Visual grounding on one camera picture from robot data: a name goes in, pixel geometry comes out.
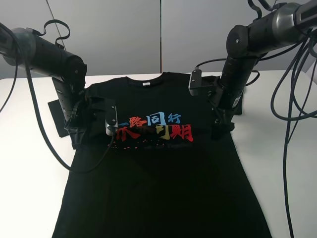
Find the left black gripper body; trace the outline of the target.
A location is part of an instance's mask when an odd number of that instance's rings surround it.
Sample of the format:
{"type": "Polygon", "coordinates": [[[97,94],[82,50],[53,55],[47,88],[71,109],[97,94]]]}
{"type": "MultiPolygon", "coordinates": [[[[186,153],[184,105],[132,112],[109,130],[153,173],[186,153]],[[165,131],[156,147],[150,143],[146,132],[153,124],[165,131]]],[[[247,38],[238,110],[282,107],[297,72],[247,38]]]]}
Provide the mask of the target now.
{"type": "Polygon", "coordinates": [[[66,121],[73,149],[86,145],[98,135],[106,134],[105,99],[99,96],[84,96],[73,107],[66,121]]]}

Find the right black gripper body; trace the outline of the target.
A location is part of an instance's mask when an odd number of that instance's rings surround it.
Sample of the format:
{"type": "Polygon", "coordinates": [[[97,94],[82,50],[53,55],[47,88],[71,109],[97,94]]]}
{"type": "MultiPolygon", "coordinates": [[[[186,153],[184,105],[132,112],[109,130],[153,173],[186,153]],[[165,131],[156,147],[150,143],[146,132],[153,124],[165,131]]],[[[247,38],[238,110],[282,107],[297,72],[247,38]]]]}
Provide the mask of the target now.
{"type": "Polygon", "coordinates": [[[211,123],[211,140],[220,140],[235,128],[234,123],[231,122],[233,110],[225,111],[220,109],[213,101],[213,99],[217,97],[216,93],[218,89],[216,88],[215,84],[218,79],[219,76],[203,77],[203,83],[211,87],[207,93],[208,101],[211,104],[211,109],[214,116],[214,119],[211,123]]]}

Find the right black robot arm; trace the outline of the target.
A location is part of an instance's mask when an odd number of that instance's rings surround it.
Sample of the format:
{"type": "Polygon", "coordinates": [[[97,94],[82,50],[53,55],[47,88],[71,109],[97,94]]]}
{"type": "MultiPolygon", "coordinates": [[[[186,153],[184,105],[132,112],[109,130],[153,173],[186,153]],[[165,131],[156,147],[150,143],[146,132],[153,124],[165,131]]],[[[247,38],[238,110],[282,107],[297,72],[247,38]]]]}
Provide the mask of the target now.
{"type": "Polygon", "coordinates": [[[236,25],[226,40],[222,74],[208,91],[215,120],[211,138],[218,140],[234,129],[232,118],[256,64],[269,52],[299,44],[303,50],[317,26],[317,2],[286,3],[248,26],[236,25]]]}

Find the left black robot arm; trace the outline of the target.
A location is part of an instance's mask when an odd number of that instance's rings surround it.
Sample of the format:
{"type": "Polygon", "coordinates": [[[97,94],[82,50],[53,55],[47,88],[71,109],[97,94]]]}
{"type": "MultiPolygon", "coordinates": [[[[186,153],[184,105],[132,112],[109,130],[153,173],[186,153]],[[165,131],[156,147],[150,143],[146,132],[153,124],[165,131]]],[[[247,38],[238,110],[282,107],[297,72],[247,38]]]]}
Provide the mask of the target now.
{"type": "Polygon", "coordinates": [[[9,30],[1,25],[0,53],[9,65],[25,69],[28,77],[33,71],[52,79],[65,129],[76,149],[88,140],[93,114],[105,112],[108,103],[85,90],[87,65],[83,60],[58,42],[43,39],[43,35],[31,28],[9,30]]]}

